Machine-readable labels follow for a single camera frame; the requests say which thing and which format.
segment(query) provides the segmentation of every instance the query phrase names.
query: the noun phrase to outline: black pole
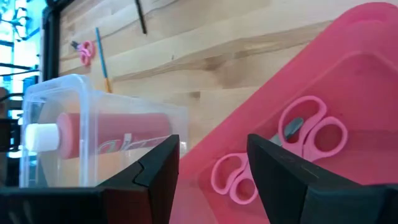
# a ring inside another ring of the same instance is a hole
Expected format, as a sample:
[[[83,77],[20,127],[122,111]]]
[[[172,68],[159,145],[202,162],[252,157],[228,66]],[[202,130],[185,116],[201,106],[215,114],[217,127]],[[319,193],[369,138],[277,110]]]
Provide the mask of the black pole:
[[[10,42],[10,41],[0,40],[0,45],[4,45],[4,46],[7,46],[7,47],[13,47],[14,43]]]
[[[142,32],[144,34],[147,34],[147,26],[145,24],[145,17],[144,17],[144,13],[142,12],[140,0],[136,0],[136,5],[137,5],[138,16],[139,16],[139,22],[141,23]]]
[[[10,63],[0,63],[0,67],[7,67],[7,68],[18,68],[18,69],[23,69],[23,70],[30,70],[32,67],[26,67],[22,65],[13,65]]]

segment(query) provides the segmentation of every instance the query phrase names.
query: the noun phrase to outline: black metal bracket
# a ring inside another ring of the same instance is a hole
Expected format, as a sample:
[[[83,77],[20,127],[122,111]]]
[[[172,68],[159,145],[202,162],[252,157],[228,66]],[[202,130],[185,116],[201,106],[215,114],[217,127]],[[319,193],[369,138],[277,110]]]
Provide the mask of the black metal bracket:
[[[14,47],[14,43],[10,41],[0,40],[0,45],[7,46],[7,47]]]
[[[258,136],[248,136],[253,179],[271,223],[398,223],[398,185],[360,185]]]
[[[0,119],[0,152],[9,152],[10,148],[18,150],[21,127],[17,119]]]
[[[17,69],[23,69],[23,70],[32,70],[32,69],[34,69],[32,67],[27,67],[27,66],[22,66],[22,65],[14,65],[14,64],[10,64],[10,63],[0,63],[0,67],[17,68]]]
[[[60,60],[60,15],[74,0],[47,0],[43,10],[44,46],[42,63],[43,81],[57,78]]]

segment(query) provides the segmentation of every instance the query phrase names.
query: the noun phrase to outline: pink plastic tray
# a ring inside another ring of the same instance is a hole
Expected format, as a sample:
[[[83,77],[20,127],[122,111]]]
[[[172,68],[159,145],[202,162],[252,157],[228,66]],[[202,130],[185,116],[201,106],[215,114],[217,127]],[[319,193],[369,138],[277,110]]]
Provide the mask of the pink plastic tray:
[[[304,95],[320,97],[328,115],[349,130],[345,148],[316,164],[360,184],[398,182],[397,68],[398,8],[369,3],[344,13],[182,158],[180,183],[187,186],[191,181],[200,189],[196,196],[205,198],[194,211],[201,216],[213,213],[212,222],[218,223],[267,223],[259,198],[238,205],[214,192],[211,168],[227,153],[244,152],[249,133],[270,138],[282,110]],[[195,204],[180,203],[175,201],[172,217],[181,212],[178,208],[189,210]]]

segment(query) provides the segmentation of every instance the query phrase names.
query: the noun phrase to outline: hanging scissors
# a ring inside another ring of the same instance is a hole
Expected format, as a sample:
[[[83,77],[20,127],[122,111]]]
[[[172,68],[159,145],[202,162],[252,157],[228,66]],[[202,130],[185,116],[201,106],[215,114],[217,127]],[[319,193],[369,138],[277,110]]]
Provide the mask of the hanging scissors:
[[[316,102],[318,104],[319,110],[315,115],[304,121],[303,126],[298,132],[298,141],[295,143],[289,143],[284,138],[284,134],[282,132],[285,118],[293,108],[307,101]],[[278,123],[278,135],[280,137],[280,141],[282,142],[282,147],[310,162],[320,158],[334,156],[335,154],[339,153],[347,143],[348,130],[346,126],[335,117],[329,116],[327,118],[323,118],[326,115],[326,111],[326,104],[316,96],[303,96],[288,105],[288,107],[286,107],[286,109],[282,112],[282,116],[280,117]],[[341,129],[341,140],[334,149],[325,152],[319,150],[319,148],[317,148],[315,145],[315,136],[319,130],[327,125],[335,125]]]
[[[94,44],[91,41],[84,41],[82,44],[72,41],[71,46],[80,53],[80,62],[89,66],[95,53]]]
[[[299,128],[303,125],[303,119],[302,118],[295,118],[293,119],[292,122],[290,122],[286,128],[285,128],[285,137],[288,139],[293,135]],[[270,139],[271,142],[281,145],[278,133],[275,134],[274,137]],[[226,185],[224,187],[220,187],[218,183],[219,179],[219,168],[220,165],[227,159],[230,159],[232,157],[237,157],[241,161],[241,166],[228,176],[226,180]],[[253,194],[246,200],[243,200],[239,197],[238,195],[238,185],[241,183],[243,180],[250,180],[252,184],[254,185],[254,192]],[[258,195],[258,191],[256,188],[256,185],[254,183],[253,177],[251,175],[250,171],[250,166],[249,166],[249,159],[248,155],[246,153],[231,153],[223,156],[221,159],[219,159],[216,164],[213,166],[213,170],[211,171],[211,186],[213,187],[214,191],[221,195],[225,195],[229,193],[229,197],[231,199],[240,204],[240,205],[247,205],[251,203],[254,199],[256,199]]]

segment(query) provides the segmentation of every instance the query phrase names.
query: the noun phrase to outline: wood grain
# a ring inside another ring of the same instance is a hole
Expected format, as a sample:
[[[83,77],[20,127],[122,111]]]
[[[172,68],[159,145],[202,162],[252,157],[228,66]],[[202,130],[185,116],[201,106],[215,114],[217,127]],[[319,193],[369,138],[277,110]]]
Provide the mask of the wood grain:
[[[62,12],[60,74],[104,90],[99,57],[70,47],[99,27],[114,93],[187,106],[194,146],[333,19],[368,0],[75,0]],[[398,0],[389,0],[397,4]]]

